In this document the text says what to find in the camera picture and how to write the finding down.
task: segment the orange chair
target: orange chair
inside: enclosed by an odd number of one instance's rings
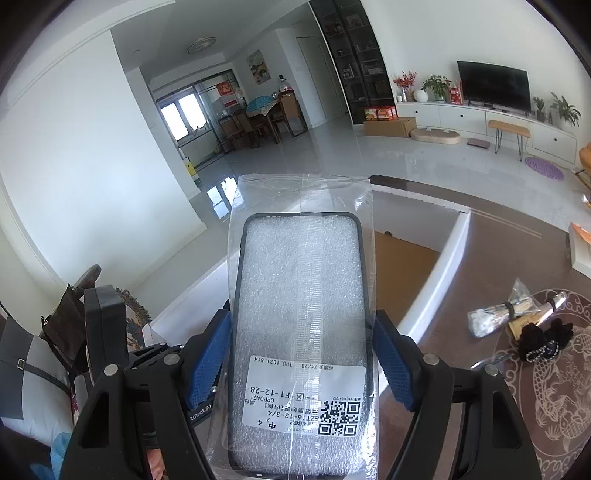
[[[575,175],[577,178],[589,189],[591,190],[591,143],[584,148],[581,148],[579,151],[579,158],[581,159],[581,166],[583,170],[577,172]],[[585,172],[589,179],[584,178],[581,174]]]

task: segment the screw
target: screw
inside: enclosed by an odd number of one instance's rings
[[[176,365],[180,359],[177,353],[169,353],[164,357],[164,363],[167,365]]]
[[[484,366],[484,371],[488,373],[490,376],[494,377],[495,375],[499,374],[499,369],[494,365],[487,364]]]
[[[119,367],[117,365],[110,364],[105,367],[104,372],[107,377],[110,377],[112,375],[115,375],[117,373],[118,369],[119,369]]]
[[[423,361],[427,365],[437,365],[439,363],[439,357],[434,353],[425,353],[425,355],[423,355]]]

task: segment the red decoration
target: red decoration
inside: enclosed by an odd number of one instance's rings
[[[417,80],[417,72],[403,72],[401,77],[394,77],[394,83],[398,88],[407,88],[412,90],[414,82]]]
[[[381,106],[378,108],[378,120],[394,120],[396,117],[398,117],[396,107]]]
[[[452,83],[449,87],[449,96],[452,105],[463,105],[462,91],[459,87],[456,87],[455,83]]]

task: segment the dining table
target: dining table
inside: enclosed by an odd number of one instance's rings
[[[265,100],[262,97],[258,97],[249,103],[246,107],[246,115],[249,118],[255,118],[261,115],[269,126],[269,131],[273,135],[273,140],[275,143],[279,143],[281,138],[277,132],[277,129],[275,129],[273,122],[271,121],[271,116],[273,113],[279,112],[281,110],[281,105],[279,99],[274,99],[272,97],[268,98],[271,99],[271,101]]]

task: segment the blue gripper pad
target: blue gripper pad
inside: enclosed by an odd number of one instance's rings
[[[376,312],[373,346],[394,397],[414,411],[421,400],[419,359],[423,354],[411,338],[398,333],[383,310]]]
[[[218,310],[213,317],[210,326],[215,321],[219,321],[213,331],[208,332],[208,326],[202,335],[210,335],[207,343],[203,347],[203,352],[191,373],[191,383],[189,393],[187,394],[187,404],[191,409],[194,409],[201,402],[207,400],[211,393],[213,382],[217,377],[217,372],[222,366],[224,356],[226,354],[226,347],[230,341],[230,333],[232,331],[232,314],[227,310]]]

